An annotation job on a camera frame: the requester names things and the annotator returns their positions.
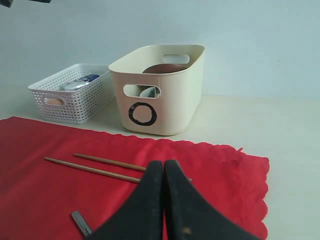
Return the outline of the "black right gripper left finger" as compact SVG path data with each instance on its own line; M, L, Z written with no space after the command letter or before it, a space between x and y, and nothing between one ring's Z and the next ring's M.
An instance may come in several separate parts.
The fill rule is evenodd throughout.
M123 205L87 240L161 240L163 165L148 163L140 182Z

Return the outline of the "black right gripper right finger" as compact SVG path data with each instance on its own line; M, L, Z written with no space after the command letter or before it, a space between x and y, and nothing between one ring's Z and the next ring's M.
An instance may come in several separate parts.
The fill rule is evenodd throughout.
M257 240L197 191L176 160L164 162L164 211L169 240Z

